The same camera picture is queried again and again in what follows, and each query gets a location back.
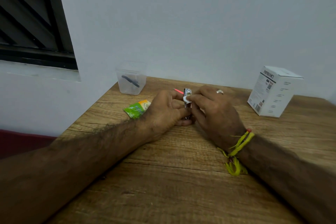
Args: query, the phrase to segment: wooden table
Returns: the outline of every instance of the wooden table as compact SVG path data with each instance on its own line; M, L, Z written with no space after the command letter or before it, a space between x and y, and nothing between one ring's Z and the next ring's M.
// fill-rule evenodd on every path
M152 100L159 90L201 84L147 78L137 96L118 84L93 104L58 140L128 118L123 107ZM280 118L260 117L247 104L250 90L219 86L233 97L246 127L336 171L336 106L294 96ZM174 127L108 171L48 223L301 223L286 203L251 175L233 177L226 159L197 125Z

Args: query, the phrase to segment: person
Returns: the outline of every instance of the person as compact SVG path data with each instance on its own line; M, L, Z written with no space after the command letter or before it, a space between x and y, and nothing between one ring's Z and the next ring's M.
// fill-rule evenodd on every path
M175 91L161 91L137 120L108 125L77 140L55 141L49 147L0 162L0 222L41 223L96 177L139 146L156 141L192 114L208 137L231 151L246 132L225 95L202 86L188 96L184 108ZM321 167L256 135L237 154L239 160L291 204L310 223L336 223L336 178Z

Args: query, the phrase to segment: red object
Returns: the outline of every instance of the red object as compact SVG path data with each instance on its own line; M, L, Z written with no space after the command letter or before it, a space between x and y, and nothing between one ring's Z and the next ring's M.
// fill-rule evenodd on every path
M178 90L178 89L174 89L176 90L178 93L184 94L182 91Z
M56 137L0 129L0 159L49 146Z

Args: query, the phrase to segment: yellow thread bracelet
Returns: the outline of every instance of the yellow thread bracelet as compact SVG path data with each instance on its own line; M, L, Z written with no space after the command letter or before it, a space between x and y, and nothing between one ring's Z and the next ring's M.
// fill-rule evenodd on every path
M254 137L254 133L246 131L246 133L238 140L237 144L231 148L234 148L234 150L226 154L225 151L223 151L221 148L217 147L221 152L224 154L225 157L229 159L228 163L225 163L226 169L229 172L229 174L233 176L237 176L240 174L247 174L247 169L244 167L237 157L235 155L246 145L248 142Z

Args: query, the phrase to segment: hairy forearm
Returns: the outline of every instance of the hairy forearm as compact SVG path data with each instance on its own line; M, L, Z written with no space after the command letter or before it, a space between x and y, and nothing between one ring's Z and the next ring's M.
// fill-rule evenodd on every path
M149 137L140 119L2 160L0 222L43 222Z
M336 223L336 177L255 136L237 155L310 223Z

